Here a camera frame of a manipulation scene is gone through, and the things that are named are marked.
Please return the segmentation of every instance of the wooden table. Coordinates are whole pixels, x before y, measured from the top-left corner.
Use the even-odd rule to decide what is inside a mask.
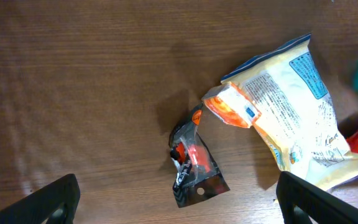
[[[76,223],[282,222],[254,129],[204,111],[231,191],[182,209],[168,134],[223,75],[310,31],[338,122],[358,117],[358,1],[0,0],[0,209],[74,173]],[[358,185],[333,194],[358,207]]]

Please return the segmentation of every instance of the wood grain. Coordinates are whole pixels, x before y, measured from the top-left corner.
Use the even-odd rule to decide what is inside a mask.
[[[168,134],[220,77],[310,31],[338,121],[357,117],[358,1],[0,1],[0,209],[74,173],[75,223],[282,222],[254,129],[204,112],[231,191],[183,209]],[[358,207],[358,186],[334,195]]]

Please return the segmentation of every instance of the brown wooden surface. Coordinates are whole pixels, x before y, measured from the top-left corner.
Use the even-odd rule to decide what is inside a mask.
[[[183,209],[168,133],[220,77],[309,31],[338,121],[357,116],[358,1],[0,1],[0,209],[74,173],[76,223],[282,222],[254,129],[204,112],[231,191]],[[358,207],[358,185],[334,194]]]

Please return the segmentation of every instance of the white snack package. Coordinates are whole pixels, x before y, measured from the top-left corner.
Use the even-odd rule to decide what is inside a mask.
[[[331,96],[308,49],[311,34],[258,55],[224,76],[262,113],[255,129],[278,168],[328,190],[358,175],[358,154],[337,130]]]

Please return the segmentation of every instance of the blue label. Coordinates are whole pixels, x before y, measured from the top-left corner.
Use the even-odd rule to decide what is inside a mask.
[[[317,100],[328,93],[309,52],[292,60],[290,66],[309,86],[310,91]]]
[[[247,108],[246,111],[249,114],[249,116],[251,116],[251,118],[255,116],[255,113],[250,108]]]

